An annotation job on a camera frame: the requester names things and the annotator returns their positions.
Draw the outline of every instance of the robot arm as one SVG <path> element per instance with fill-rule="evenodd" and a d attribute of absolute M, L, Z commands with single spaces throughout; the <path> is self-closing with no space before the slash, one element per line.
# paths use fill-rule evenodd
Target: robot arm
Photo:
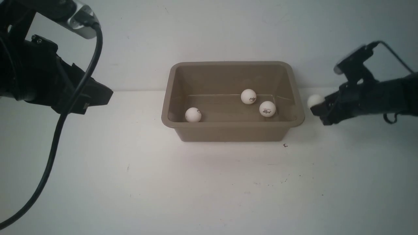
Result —
<path fill-rule="evenodd" d="M 61 114 L 84 71 L 61 60 L 54 42 L 38 35 L 25 40 L 36 12 L 84 38 L 94 38 L 96 31 L 80 23 L 80 13 L 98 20 L 89 6 L 76 0 L 0 3 L 0 97 L 50 106 Z M 106 105 L 112 94 L 111 89 L 90 78 L 71 112 L 84 114 L 90 106 Z"/>
<path fill-rule="evenodd" d="M 363 63 L 373 55 L 373 48 L 379 43 L 387 46 L 380 41 L 361 46 L 334 67 L 336 74 L 345 74 L 348 80 L 337 92 L 325 98 L 318 95 L 309 98 L 308 107 L 324 125 L 367 114 L 383 114 L 385 121 L 390 124 L 396 122 L 398 114 L 418 116 L 418 73 L 379 82 L 364 66 Z M 386 116 L 388 113 L 395 114 L 394 122 L 389 121 Z"/>

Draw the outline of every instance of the cable connector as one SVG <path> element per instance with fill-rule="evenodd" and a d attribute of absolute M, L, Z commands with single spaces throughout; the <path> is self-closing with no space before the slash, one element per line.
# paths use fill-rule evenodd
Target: cable connector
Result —
<path fill-rule="evenodd" d="M 94 24 L 99 24 L 99 21 L 94 14 L 91 15 L 83 10 L 78 11 L 74 15 L 74 20 L 86 27 L 92 27 Z"/>

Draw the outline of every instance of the bin bottom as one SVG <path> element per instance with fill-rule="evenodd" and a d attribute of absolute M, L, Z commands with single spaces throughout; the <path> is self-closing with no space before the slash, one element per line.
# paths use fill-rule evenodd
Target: bin bottom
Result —
<path fill-rule="evenodd" d="M 277 112 L 272 117 L 263 117 L 259 112 L 264 101 L 275 103 L 272 95 L 257 95 L 257 100 L 246 105 L 241 101 L 241 95 L 189 95 L 186 100 L 187 110 L 196 107 L 202 113 L 200 122 L 278 122 Z"/>

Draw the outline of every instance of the silver metal part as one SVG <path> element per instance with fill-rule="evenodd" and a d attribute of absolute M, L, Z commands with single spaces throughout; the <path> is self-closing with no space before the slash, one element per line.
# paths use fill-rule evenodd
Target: silver metal part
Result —
<path fill-rule="evenodd" d="M 66 21 L 61 21 L 61 22 L 57 22 L 57 23 L 59 25 L 63 26 L 64 28 L 66 28 L 70 31 L 73 31 L 74 33 L 80 35 L 81 37 L 83 37 L 85 39 L 95 38 L 96 37 L 96 31 L 94 31 L 94 29 L 92 29 L 91 27 L 86 27 L 86 26 L 78 23 L 74 19 L 75 14 L 82 10 L 82 11 L 90 14 L 91 16 L 93 16 L 97 20 L 97 17 L 95 15 L 95 13 L 93 12 L 93 10 L 88 5 L 86 5 L 84 3 L 80 2 L 80 1 L 77 1 L 77 0 L 73 0 L 73 2 L 76 4 L 76 11 L 75 11 L 74 15 L 72 15 Z"/>

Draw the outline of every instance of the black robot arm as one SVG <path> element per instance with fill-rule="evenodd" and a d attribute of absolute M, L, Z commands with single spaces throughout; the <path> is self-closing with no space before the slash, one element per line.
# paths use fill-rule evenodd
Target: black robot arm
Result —
<path fill-rule="evenodd" d="M 312 113 L 319 116 L 324 125 L 367 114 L 383 114 L 385 121 L 390 124 L 397 121 L 398 114 L 418 116 L 418 73 L 413 73 L 395 53 L 395 57 L 411 72 L 410 75 L 379 82 L 363 64 L 380 43 L 394 53 L 382 41 L 361 46 L 334 67 L 335 73 L 345 74 L 348 81 L 337 92 L 319 102 L 308 102 L 311 103 Z M 394 121 L 387 118 L 388 113 L 395 114 Z"/>

